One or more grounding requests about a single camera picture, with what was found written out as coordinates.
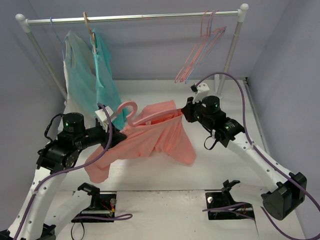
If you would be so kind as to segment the thick pink plastic hanger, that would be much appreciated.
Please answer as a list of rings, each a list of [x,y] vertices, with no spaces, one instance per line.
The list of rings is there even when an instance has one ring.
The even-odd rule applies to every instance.
[[[179,115],[181,109],[176,107],[173,100],[149,104],[144,107],[140,114],[137,115],[138,105],[135,101],[129,100],[125,101],[119,105],[116,110],[117,115],[119,115],[124,109],[131,108],[131,111],[125,115],[126,121],[129,126],[137,127],[139,125],[146,124],[147,122],[152,122],[154,120],[159,120],[164,117],[169,117],[171,115]]]

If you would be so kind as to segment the salmon pink t shirt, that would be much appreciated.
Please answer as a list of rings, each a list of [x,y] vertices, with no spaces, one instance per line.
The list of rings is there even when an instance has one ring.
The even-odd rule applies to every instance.
[[[125,126],[120,132],[127,138],[84,168],[90,181],[95,184],[104,182],[109,176],[111,164],[116,160],[147,158],[153,153],[164,153],[179,163],[192,165],[196,152],[183,127],[184,115],[173,100],[147,105],[136,118],[139,121],[168,110],[176,112],[138,126]]]

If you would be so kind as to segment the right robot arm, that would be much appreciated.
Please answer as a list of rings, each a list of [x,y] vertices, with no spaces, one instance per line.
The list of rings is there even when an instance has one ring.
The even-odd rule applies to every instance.
[[[226,180],[221,200],[227,206],[245,202],[263,207],[276,220],[283,220],[305,200],[307,178],[292,173],[248,140],[245,128],[220,109],[216,96],[196,102],[188,97],[181,109],[189,123],[200,123],[216,143],[239,156],[262,180],[263,186],[247,185],[239,180]]]

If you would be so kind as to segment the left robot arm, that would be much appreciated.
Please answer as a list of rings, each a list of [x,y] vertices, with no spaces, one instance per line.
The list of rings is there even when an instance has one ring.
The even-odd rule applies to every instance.
[[[28,195],[11,226],[0,232],[2,240],[54,240],[62,229],[84,209],[94,210],[100,204],[100,189],[83,183],[72,197],[48,213],[54,196],[67,176],[75,169],[80,153],[101,145],[102,151],[116,146],[127,137],[113,124],[105,130],[99,123],[85,128],[80,113],[62,114],[63,130],[38,151],[38,160]]]

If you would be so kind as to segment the teal green t shirt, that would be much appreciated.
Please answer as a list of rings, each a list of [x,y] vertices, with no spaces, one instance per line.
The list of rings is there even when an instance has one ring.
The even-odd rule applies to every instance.
[[[92,44],[95,48],[92,53],[96,74],[96,101],[110,107],[116,113],[122,100],[112,76],[110,64],[112,55],[99,32],[94,29],[92,33],[95,38],[95,43]]]

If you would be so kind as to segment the pale mint white shirt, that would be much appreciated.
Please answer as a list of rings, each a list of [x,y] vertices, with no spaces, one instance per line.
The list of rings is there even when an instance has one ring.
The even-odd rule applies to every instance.
[[[98,109],[93,53],[83,39],[71,30],[64,43],[63,67],[67,104],[72,112],[79,112],[87,119],[93,118]]]

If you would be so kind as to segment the wooden hanger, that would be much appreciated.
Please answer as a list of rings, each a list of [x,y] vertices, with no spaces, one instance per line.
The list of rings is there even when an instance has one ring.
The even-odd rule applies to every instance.
[[[92,31],[92,29],[91,29],[91,27],[89,25],[89,20],[88,20],[88,17],[87,17],[87,13],[85,11],[83,12],[83,18],[84,18],[84,23],[85,23],[85,25],[87,27],[88,33],[90,35],[93,53],[96,54],[97,53],[97,49],[96,49],[95,33]]]

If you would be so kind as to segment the white metal clothes rack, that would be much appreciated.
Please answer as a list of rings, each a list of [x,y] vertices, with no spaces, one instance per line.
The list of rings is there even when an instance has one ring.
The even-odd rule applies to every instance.
[[[237,24],[234,30],[233,38],[230,44],[230,48],[228,51],[227,59],[224,65],[223,70],[227,72],[230,68],[230,64],[232,61],[232,57],[234,55],[234,51],[236,48],[236,44],[238,42],[238,38],[242,29],[243,22],[245,21],[247,12],[249,10],[249,5],[247,3],[243,3],[239,9],[233,11],[217,11],[215,15],[217,17],[223,16],[236,16]],[[140,20],[152,20],[152,19],[173,19],[173,18],[193,18],[193,17],[201,17],[208,16],[209,12],[190,12],[190,13],[158,13],[158,14],[134,14],[134,15],[115,15],[115,16],[93,16],[93,17],[69,17],[69,18],[54,18],[50,19],[27,19],[23,14],[18,13],[15,16],[15,20],[21,26],[23,32],[27,35],[40,59],[42,60],[45,68],[49,72],[51,78],[57,85],[60,93],[63,98],[67,99],[67,91],[65,87],[62,85],[61,80],[58,78],[56,72],[53,70],[50,65],[45,53],[40,47],[38,41],[32,33],[31,26],[42,26],[53,24],[78,24],[84,23],[87,20],[90,23],[100,23],[100,22],[119,22],[119,21],[140,21]]]

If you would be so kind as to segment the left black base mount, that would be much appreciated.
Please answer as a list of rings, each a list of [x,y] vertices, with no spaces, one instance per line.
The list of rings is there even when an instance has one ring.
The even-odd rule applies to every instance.
[[[83,209],[72,223],[113,223],[115,217],[117,194],[116,192],[101,191],[89,183],[83,183],[78,188],[91,196],[90,205]]]

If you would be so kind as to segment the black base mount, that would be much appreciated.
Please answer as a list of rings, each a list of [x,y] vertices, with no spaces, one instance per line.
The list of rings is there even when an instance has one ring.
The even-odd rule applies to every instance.
[[[83,209],[72,223],[113,223],[115,217],[117,194],[116,192],[101,191],[89,183],[83,183],[78,188],[91,196],[90,205]]]
[[[209,221],[223,220],[255,220],[254,210],[251,204],[236,202],[230,194],[232,187],[238,185],[239,180],[226,180],[221,191],[207,191],[205,193],[206,208]]]

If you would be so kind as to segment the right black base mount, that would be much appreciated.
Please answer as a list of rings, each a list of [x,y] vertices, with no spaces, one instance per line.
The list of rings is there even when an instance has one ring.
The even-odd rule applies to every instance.
[[[239,180],[226,180],[221,191],[207,191],[205,193],[206,208],[209,221],[223,220],[255,220],[254,210],[251,204],[236,202],[230,194],[232,187],[238,185]]]

